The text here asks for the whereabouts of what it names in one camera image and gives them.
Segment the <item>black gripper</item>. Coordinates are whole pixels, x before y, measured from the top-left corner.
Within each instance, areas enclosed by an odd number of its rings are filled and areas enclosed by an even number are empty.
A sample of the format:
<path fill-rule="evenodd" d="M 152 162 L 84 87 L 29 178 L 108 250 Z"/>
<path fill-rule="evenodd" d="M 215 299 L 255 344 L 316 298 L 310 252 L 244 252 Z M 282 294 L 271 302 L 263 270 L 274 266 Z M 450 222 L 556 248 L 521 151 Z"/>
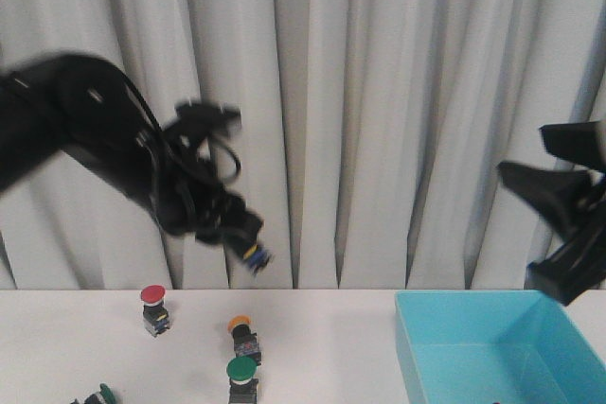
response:
<path fill-rule="evenodd" d="M 497 167 L 502 185 L 561 238 L 555 253 L 528 270 L 536 288 L 564 306 L 605 278 L 605 172 L 581 167 L 542 170 L 511 161 Z"/>
<path fill-rule="evenodd" d="M 240 176 L 241 161 L 215 134 L 188 144 L 183 136 L 173 142 L 161 132 L 153 135 L 153 217 L 174 236 L 193 234 L 206 243 L 230 246 L 258 242 L 263 221 L 247 209 L 243 198 L 227 189 Z M 199 154 L 201 145 L 224 152 L 233 172 L 219 173 L 213 155 Z"/>

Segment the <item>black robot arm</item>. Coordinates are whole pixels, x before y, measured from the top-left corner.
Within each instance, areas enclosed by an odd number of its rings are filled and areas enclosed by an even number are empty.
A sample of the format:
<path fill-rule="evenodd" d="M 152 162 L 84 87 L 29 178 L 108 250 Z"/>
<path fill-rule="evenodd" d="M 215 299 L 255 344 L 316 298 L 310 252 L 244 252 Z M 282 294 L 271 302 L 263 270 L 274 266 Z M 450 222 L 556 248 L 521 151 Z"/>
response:
<path fill-rule="evenodd" d="M 102 58 L 62 53 L 1 78 L 1 186 L 64 152 L 146 210 L 167 233 L 254 244 L 261 219 L 198 153 L 240 119 L 207 101 L 182 102 L 161 126 L 133 82 Z"/>

